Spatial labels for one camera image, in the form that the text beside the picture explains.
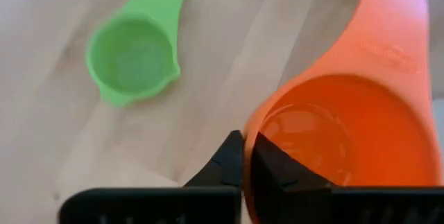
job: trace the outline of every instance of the orange measuring cup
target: orange measuring cup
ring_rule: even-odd
[[[247,123],[249,210],[258,132],[337,185],[439,184],[427,56],[427,0],[361,0],[331,49]]]

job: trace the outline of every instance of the black object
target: black object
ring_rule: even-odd
[[[239,224],[244,140],[233,131],[183,188],[92,189],[67,200],[59,224]],[[261,224],[444,223],[444,189],[338,187],[261,133],[251,160]]]
[[[60,224],[240,223],[244,140],[233,131],[183,188],[91,189],[68,199]]]
[[[251,164],[251,188],[261,224],[444,223],[440,187],[338,187],[293,160],[261,133]]]

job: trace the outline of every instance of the green silicone cup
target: green silicone cup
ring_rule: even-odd
[[[117,107],[154,96],[180,77],[183,0],[130,0],[89,43],[86,63],[101,97]]]

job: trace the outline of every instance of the wooden countertop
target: wooden countertop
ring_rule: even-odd
[[[185,0],[182,78],[126,109],[102,103],[83,53],[125,0],[0,0],[0,219],[54,223],[95,186],[174,186],[268,95],[333,44],[358,0]],[[434,97],[444,7],[429,0]]]

